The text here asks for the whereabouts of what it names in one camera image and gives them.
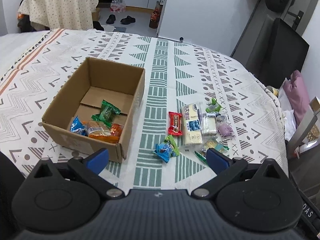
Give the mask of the green biscuit packet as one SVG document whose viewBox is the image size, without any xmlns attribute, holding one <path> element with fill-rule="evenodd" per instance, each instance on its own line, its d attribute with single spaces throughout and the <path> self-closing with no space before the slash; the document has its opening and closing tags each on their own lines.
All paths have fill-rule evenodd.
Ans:
<svg viewBox="0 0 320 240">
<path fill-rule="evenodd" d="M 226 153 L 227 151 L 229 151 L 229 147 L 225 146 L 224 144 L 218 142 L 215 138 L 213 139 L 209 139 L 207 140 L 204 144 L 202 144 L 201 146 L 199 146 L 195 151 L 195 155 L 205 164 L 207 163 L 207 151 L 213 148 L 215 150 L 217 150 L 220 153 Z"/>
</svg>

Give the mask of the white rice cake packet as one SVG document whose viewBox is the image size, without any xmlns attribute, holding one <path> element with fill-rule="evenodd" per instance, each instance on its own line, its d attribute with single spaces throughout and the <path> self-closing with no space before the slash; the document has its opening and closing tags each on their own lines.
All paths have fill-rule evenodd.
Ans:
<svg viewBox="0 0 320 240">
<path fill-rule="evenodd" d="M 216 135 L 216 115 L 214 113 L 202 113 L 201 126 L 204 136 Z"/>
</svg>

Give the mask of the green silver snack packet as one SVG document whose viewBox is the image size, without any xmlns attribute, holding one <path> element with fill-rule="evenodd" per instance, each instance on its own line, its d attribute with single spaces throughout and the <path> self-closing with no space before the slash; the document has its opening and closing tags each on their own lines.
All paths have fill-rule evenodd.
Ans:
<svg viewBox="0 0 320 240">
<path fill-rule="evenodd" d="M 217 102 L 215 98 L 212 98 L 211 103 L 206 108 L 206 112 L 213 113 L 213 112 L 219 112 L 220 110 L 221 110 L 221 105 Z"/>
</svg>

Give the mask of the blue green candy packet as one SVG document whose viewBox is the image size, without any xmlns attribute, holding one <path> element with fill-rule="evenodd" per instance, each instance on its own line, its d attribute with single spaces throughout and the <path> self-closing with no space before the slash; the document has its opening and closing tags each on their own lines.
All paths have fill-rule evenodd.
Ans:
<svg viewBox="0 0 320 240">
<path fill-rule="evenodd" d="M 168 163 L 171 157 L 178 157 L 180 155 L 180 151 L 172 135 L 168 135 L 162 143 L 156 144 L 154 153 L 165 163 Z"/>
</svg>

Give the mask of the blueberry cake package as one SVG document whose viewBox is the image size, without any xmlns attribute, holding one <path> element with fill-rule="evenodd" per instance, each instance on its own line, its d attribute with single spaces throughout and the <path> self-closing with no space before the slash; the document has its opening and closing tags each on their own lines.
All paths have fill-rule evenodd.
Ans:
<svg viewBox="0 0 320 240">
<path fill-rule="evenodd" d="M 181 107 L 184 145 L 202 144 L 202 127 L 200 106 L 192 103 Z"/>
</svg>

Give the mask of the red snack packet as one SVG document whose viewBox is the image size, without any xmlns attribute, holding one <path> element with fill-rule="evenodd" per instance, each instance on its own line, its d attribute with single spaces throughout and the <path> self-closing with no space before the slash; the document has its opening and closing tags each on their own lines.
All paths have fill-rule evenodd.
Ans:
<svg viewBox="0 0 320 240">
<path fill-rule="evenodd" d="M 181 118 L 182 114 L 177 112 L 169 112 L 169 127 L 168 127 L 168 134 L 172 136 L 182 136 L 181 130 Z"/>
</svg>

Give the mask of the orange bread packet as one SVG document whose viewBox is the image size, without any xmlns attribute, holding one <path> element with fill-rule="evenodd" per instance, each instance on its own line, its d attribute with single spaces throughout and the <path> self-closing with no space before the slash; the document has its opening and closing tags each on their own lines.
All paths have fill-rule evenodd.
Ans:
<svg viewBox="0 0 320 240">
<path fill-rule="evenodd" d="M 87 136 L 92 139 L 117 144 L 123 131 L 123 125 L 112 124 L 108 128 L 101 121 L 88 121 L 84 123 Z"/>
</svg>

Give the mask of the purple snack packet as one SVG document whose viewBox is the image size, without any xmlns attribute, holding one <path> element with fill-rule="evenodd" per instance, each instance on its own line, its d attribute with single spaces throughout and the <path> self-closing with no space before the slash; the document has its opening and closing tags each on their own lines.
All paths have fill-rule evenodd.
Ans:
<svg viewBox="0 0 320 240">
<path fill-rule="evenodd" d="M 223 138 L 232 138 L 235 136 L 234 130 L 229 123 L 228 115 L 221 114 L 216 117 L 216 127 L 218 133 Z"/>
</svg>

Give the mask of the blue snack packet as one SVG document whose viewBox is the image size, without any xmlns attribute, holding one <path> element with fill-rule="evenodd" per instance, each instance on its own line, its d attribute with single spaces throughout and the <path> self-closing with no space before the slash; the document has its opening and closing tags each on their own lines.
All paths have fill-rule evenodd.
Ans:
<svg viewBox="0 0 320 240">
<path fill-rule="evenodd" d="M 82 124 L 82 122 L 80 121 L 80 119 L 78 118 L 78 116 L 76 116 L 70 126 L 70 131 L 72 133 L 76 133 L 82 136 L 87 136 L 87 132 L 85 129 L 85 126 Z"/>
</svg>

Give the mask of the brown cardboard box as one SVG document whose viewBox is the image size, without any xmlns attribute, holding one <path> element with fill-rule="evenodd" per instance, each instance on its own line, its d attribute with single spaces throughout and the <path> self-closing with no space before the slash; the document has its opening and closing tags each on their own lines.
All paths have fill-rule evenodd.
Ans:
<svg viewBox="0 0 320 240">
<path fill-rule="evenodd" d="M 139 110 L 144 88 L 144 68 L 89 57 L 53 98 L 42 117 L 42 125 L 63 147 L 85 154 L 106 148 L 110 161 L 122 163 L 127 158 L 133 123 L 137 120 L 135 113 Z M 116 144 L 70 131 L 75 117 L 89 121 L 99 112 L 103 100 L 121 111 L 115 121 L 124 129 Z"/>
</svg>

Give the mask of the dark green snack packet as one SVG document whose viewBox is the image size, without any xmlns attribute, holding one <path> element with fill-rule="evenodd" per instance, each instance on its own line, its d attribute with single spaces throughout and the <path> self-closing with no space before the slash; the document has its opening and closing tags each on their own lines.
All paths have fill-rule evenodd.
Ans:
<svg viewBox="0 0 320 240">
<path fill-rule="evenodd" d="M 91 116 L 93 121 L 103 122 L 108 128 L 111 128 L 116 116 L 121 113 L 121 110 L 112 103 L 103 100 L 101 102 L 100 113 Z"/>
</svg>

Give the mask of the patterned bed sheet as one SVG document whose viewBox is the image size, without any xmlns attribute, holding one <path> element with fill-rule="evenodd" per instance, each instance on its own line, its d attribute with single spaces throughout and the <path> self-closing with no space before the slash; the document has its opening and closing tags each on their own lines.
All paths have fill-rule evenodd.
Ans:
<svg viewBox="0 0 320 240">
<path fill-rule="evenodd" d="M 1 151 L 27 176 L 43 157 L 64 162 L 79 155 L 55 143 L 41 124 L 60 88 L 88 57 L 145 70 L 127 158 L 101 176 L 123 191 L 193 190 L 214 172 L 184 150 L 164 163 L 155 145 L 168 131 L 168 113 L 216 99 L 234 131 L 222 139 L 227 156 L 249 163 L 275 159 L 288 169 L 279 100 L 244 66 L 223 54 L 180 42 L 126 33 L 56 29 L 1 37 Z"/>
</svg>

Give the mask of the pink pillow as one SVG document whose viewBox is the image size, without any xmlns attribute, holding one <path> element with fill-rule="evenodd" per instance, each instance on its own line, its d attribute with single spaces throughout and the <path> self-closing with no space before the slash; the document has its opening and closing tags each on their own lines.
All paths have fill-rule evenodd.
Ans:
<svg viewBox="0 0 320 240">
<path fill-rule="evenodd" d="M 296 124 L 298 126 L 309 109 L 310 102 L 309 94 L 300 71 L 295 70 L 289 80 L 285 79 L 283 89 L 294 110 Z"/>
</svg>

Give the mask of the left black shoe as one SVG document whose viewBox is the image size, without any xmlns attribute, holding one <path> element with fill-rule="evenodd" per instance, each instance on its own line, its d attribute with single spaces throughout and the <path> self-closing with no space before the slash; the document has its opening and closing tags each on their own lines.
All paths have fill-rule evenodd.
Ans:
<svg viewBox="0 0 320 240">
<path fill-rule="evenodd" d="M 108 19 L 106 20 L 106 24 L 114 24 L 116 21 L 116 16 L 114 14 L 110 14 Z"/>
</svg>

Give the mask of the black shoe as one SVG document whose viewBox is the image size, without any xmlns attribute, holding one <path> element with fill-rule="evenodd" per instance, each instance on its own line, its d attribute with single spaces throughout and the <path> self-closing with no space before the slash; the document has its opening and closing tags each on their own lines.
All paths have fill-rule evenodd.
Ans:
<svg viewBox="0 0 320 240">
<path fill-rule="evenodd" d="M 106 20 L 106 24 L 114 24 L 116 21 L 116 16 L 114 14 L 110 14 L 108 19 Z"/>
<path fill-rule="evenodd" d="M 126 18 L 123 18 L 120 20 L 120 23 L 122 25 L 129 25 L 129 24 L 132 24 L 132 23 L 135 23 L 136 22 L 136 19 L 134 17 L 131 17 L 131 16 L 127 16 Z"/>
</svg>

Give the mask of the right black shoe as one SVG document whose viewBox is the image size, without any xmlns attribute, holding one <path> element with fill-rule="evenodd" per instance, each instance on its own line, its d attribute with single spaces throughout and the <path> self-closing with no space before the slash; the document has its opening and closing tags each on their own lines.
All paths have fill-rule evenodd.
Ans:
<svg viewBox="0 0 320 240">
<path fill-rule="evenodd" d="M 131 16 L 127 16 L 126 18 L 123 18 L 120 20 L 120 23 L 122 25 L 129 25 L 129 24 L 132 24 L 132 23 L 135 23 L 136 22 L 136 19 L 134 17 L 131 17 Z"/>
</svg>

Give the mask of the dark oil bottle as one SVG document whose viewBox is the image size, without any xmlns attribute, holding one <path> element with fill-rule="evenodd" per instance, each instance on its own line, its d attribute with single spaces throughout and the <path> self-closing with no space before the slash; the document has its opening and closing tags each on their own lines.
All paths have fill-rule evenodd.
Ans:
<svg viewBox="0 0 320 240">
<path fill-rule="evenodd" d="M 162 12 L 163 5 L 164 5 L 164 1 L 165 0 L 160 0 L 160 1 L 156 2 L 155 9 L 151 14 L 150 22 L 149 22 L 149 27 L 151 29 L 157 29 L 158 28 L 160 17 L 161 17 L 161 12 Z"/>
</svg>

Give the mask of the table with dotted cloth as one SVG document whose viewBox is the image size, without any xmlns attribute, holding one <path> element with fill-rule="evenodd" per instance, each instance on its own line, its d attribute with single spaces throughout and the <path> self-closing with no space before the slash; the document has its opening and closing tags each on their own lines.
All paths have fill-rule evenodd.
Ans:
<svg viewBox="0 0 320 240">
<path fill-rule="evenodd" d="M 99 0 L 23 0 L 18 12 L 28 15 L 34 28 L 88 30 Z"/>
</svg>

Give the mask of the pack of water bottles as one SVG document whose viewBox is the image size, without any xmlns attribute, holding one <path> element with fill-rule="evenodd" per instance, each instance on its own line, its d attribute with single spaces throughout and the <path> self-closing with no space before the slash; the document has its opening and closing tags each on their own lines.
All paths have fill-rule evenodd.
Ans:
<svg viewBox="0 0 320 240">
<path fill-rule="evenodd" d="M 111 12 L 125 12 L 126 4 L 123 0 L 113 0 L 110 3 L 110 11 Z"/>
</svg>

